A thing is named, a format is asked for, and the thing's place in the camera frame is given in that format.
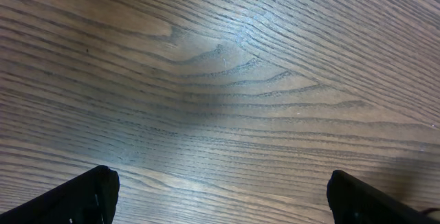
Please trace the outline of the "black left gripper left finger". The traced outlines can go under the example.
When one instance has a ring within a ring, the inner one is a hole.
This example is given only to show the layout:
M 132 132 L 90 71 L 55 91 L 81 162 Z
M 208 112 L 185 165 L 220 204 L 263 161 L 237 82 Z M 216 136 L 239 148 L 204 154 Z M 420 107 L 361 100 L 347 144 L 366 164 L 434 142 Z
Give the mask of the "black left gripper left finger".
M 91 170 L 1 214 L 1 223 L 107 223 L 116 213 L 120 180 L 107 166 Z

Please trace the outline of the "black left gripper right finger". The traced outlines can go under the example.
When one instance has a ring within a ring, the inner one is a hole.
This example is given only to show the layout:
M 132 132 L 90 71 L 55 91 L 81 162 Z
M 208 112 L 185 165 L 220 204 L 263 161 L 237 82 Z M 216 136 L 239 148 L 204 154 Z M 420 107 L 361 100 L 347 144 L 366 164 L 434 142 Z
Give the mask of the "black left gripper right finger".
M 416 211 L 342 170 L 332 172 L 327 201 L 335 224 L 439 224 L 438 208 Z

